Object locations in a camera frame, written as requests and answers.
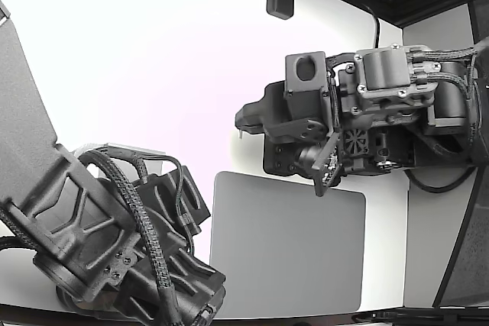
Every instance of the braided cable sleeve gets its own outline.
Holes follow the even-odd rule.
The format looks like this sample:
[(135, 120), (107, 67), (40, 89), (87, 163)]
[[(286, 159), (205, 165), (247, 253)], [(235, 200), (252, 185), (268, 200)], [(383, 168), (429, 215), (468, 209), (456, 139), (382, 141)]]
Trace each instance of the braided cable sleeve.
[(183, 325), (177, 308), (175, 288), (171, 282), (157, 232), (136, 189), (111, 158), (103, 152), (90, 150), (80, 156), (79, 160), (86, 166), (91, 163), (100, 168), (113, 181), (124, 202), (131, 209), (144, 245), (147, 248), (151, 268), (156, 278), (157, 290), (162, 303), (160, 313), (165, 318), (165, 324), (171, 326)]
[(172, 164), (175, 165), (176, 169), (178, 170), (178, 185), (176, 188), (176, 195), (175, 195), (176, 215), (178, 216), (180, 220), (180, 224), (183, 227), (183, 230), (185, 231), (186, 239), (188, 241), (187, 250), (193, 255), (195, 253), (195, 246), (193, 243), (192, 234), (190, 233), (190, 230), (187, 227), (188, 223), (185, 221), (186, 219), (183, 218), (183, 213), (182, 213), (182, 193), (183, 193), (183, 180), (184, 180), (182, 164), (177, 158), (172, 156), (167, 156), (165, 154), (141, 154), (140, 157), (144, 160), (163, 160), (163, 161), (171, 162)]
[(119, 149), (111, 149), (109, 145), (96, 148), (98, 151), (107, 154), (109, 157), (116, 160), (123, 160), (130, 163), (138, 173), (138, 177), (143, 179), (147, 176), (147, 167), (143, 159), (138, 156), (138, 154), (132, 150), (125, 150), (125, 153), (121, 152)]
[(9, 216), (0, 209), (0, 221), (7, 226), (7, 228), (21, 241), (26, 248), (31, 248), (36, 251), (41, 251), (41, 247), (36, 244), (32, 238), (24, 232), (15, 222), (13, 222)]
[(31, 249), (27, 244), (16, 236), (0, 237), (0, 251), (9, 248), (27, 248)]
[(450, 73), (430, 73), (428, 74), (428, 80), (434, 82), (442, 80), (443, 82), (448, 82), (450, 84), (453, 84), (458, 88), (458, 90), (464, 96), (465, 99), (471, 98), (468, 93), (465, 81), (459, 76)]
[[(472, 56), (477, 53), (477, 50), (473, 47), (469, 47), (463, 50), (453, 50), (453, 51), (425, 51), (423, 52), (424, 61), (452, 61), (463, 59), (467, 56)], [(412, 53), (406, 55), (408, 63), (412, 63), (414, 56)]]

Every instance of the hole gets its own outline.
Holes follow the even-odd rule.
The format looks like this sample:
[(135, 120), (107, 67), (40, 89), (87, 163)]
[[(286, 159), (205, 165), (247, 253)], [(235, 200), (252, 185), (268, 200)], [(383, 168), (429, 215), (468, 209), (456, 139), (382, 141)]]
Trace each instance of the hole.
[(379, 149), (379, 156), (387, 157), (389, 155), (389, 150), (387, 148)]
[(301, 57), (296, 65), (297, 77), (303, 82), (308, 82), (316, 75), (316, 65), (310, 56)]

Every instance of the cable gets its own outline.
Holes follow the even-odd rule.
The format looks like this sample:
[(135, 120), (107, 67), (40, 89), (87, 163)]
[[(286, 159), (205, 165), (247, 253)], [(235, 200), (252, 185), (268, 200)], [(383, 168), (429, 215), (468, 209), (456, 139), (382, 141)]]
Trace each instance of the cable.
[(7, 250), (9, 248), (25, 248), (32, 250), (27, 244), (16, 236), (0, 237), (0, 251)]
[(372, 17), (374, 17), (374, 21), (375, 21), (374, 49), (378, 49), (379, 42), (381, 40), (381, 21), (379, 21), (379, 17), (376, 16), (374, 11), (372, 11), (372, 9), (368, 5), (363, 4), (363, 6), (365, 9), (368, 10), (368, 12), (372, 15)]
[(141, 154), (140, 157), (144, 160), (163, 160), (165, 162), (171, 162), (175, 165), (178, 170), (178, 186), (176, 188), (175, 195), (175, 207), (176, 207), (176, 215), (180, 220), (180, 225), (185, 231), (186, 239), (187, 239), (187, 251), (193, 255), (195, 253), (195, 245), (193, 243), (193, 237), (190, 233), (188, 225), (192, 223), (193, 218), (192, 215), (188, 213), (182, 213), (182, 191), (183, 191), (183, 170), (180, 161), (177, 158), (172, 156), (167, 156), (163, 154)]
[(146, 163), (144, 163), (144, 160), (133, 150), (110, 146), (100, 147), (97, 148), (97, 150), (107, 154), (115, 160), (123, 160), (130, 163), (136, 169), (140, 179), (147, 177)]
[(126, 205), (131, 209), (133, 217), (141, 233), (147, 254), (150, 259), (158, 294), (160, 296), (160, 314), (167, 320), (169, 326), (183, 326), (178, 312), (176, 293), (168, 271), (163, 251), (156, 230), (146, 212), (141, 198), (134, 186), (124, 173), (117, 167), (109, 156), (98, 150), (90, 150), (79, 157), (85, 166), (94, 164), (115, 184), (117, 191)]
[(410, 181), (420, 189), (426, 192), (431, 192), (432, 194), (443, 194), (448, 191), (452, 191), (453, 189), (456, 189), (459, 187), (462, 183), (464, 183), (470, 176), (471, 174), (475, 171), (475, 167), (468, 167), (465, 172), (458, 177), (454, 182), (442, 186), (442, 187), (433, 187), (433, 186), (428, 186), (419, 181), (411, 171), (411, 169), (406, 169), (404, 173), (406, 174), (407, 178), (410, 179)]

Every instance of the gray panel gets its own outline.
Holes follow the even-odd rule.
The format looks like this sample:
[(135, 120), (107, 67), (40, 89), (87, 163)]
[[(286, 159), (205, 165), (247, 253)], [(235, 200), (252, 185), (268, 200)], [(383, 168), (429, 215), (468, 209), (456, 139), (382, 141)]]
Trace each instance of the gray panel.
[(218, 318), (351, 313), (361, 303), (365, 197), (238, 173), (215, 179), (211, 264), (226, 276)]
[[(436, 50), (473, 45), (468, 6), (454, 8), (404, 28), (404, 44), (425, 44)], [(419, 180), (431, 186), (452, 182), (460, 169), (421, 169)], [(446, 194), (430, 194), (411, 186), (406, 253), (404, 305), (431, 307), (449, 263), (472, 186), (473, 175)]]

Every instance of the bundled wires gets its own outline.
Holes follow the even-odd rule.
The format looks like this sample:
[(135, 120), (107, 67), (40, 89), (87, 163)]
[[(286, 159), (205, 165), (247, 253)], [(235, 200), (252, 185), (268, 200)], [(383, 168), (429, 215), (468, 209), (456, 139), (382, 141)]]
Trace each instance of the bundled wires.
[(137, 170), (139, 178), (142, 182), (145, 182), (148, 175), (147, 167), (144, 162), (145, 160), (168, 161), (176, 166), (178, 171), (178, 183), (176, 185), (175, 195), (176, 213), (179, 224), (186, 233), (187, 250), (193, 254), (193, 238), (188, 228), (188, 225), (193, 223), (193, 220), (188, 212), (183, 212), (182, 206), (184, 183), (182, 166), (177, 159), (170, 156), (135, 153), (132, 150), (110, 147), (108, 145), (79, 152), (79, 160), (85, 166), (88, 166), (89, 164), (97, 166), (107, 176), (107, 178), (115, 184), (118, 193), (121, 195), (124, 203), (127, 205), (134, 220), (136, 221), (138, 231), (141, 233), (141, 238), (144, 242), (144, 246), (146, 247), (146, 252), (151, 263), (151, 269), (153, 270), (157, 282), (158, 295), (160, 296), (162, 304), (158, 318), (161, 318), (169, 326), (183, 326), (178, 310), (178, 304), (176, 302), (175, 288), (170, 278), (170, 272), (160, 246), (157, 231), (151, 223), (150, 217), (141, 201), (141, 198), (139, 197), (138, 192), (136, 191), (136, 188), (131, 182), (129, 182), (128, 178), (118, 168), (112, 158), (124, 160), (132, 164)]
[[(434, 62), (459, 62), (465, 63), (467, 68), (467, 78), (464, 79), (460, 76), (451, 73), (430, 73), (427, 75), (428, 80), (448, 82), (458, 88), (465, 100), (465, 116), (467, 119), (467, 135), (468, 142), (463, 152), (451, 152), (444, 148), (437, 140), (432, 137), (427, 137), (422, 134), (415, 127), (408, 127), (408, 129), (414, 133), (425, 145), (436, 155), (450, 161), (465, 160), (471, 154), (471, 149), (474, 143), (474, 138), (481, 123), (481, 110), (473, 109), (473, 98), (479, 98), (478, 87), (474, 82), (474, 75), (476, 70), (476, 63), (478, 54), (486, 50), (489, 47), (489, 39), (463, 50), (453, 51), (425, 51), (422, 52), (423, 61)], [(407, 54), (408, 62), (413, 62), (419, 55), (414, 53)], [(457, 178), (454, 182), (443, 187), (432, 187), (420, 182), (410, 170), (406, 170), (405, 173), (410, 181), (420, 189), (431, 193), (443, 193), (448, 192), (456, 187), (460, 186), (470, 175), (475, 171), (474, 167), (469, 167), (466, 171)]]

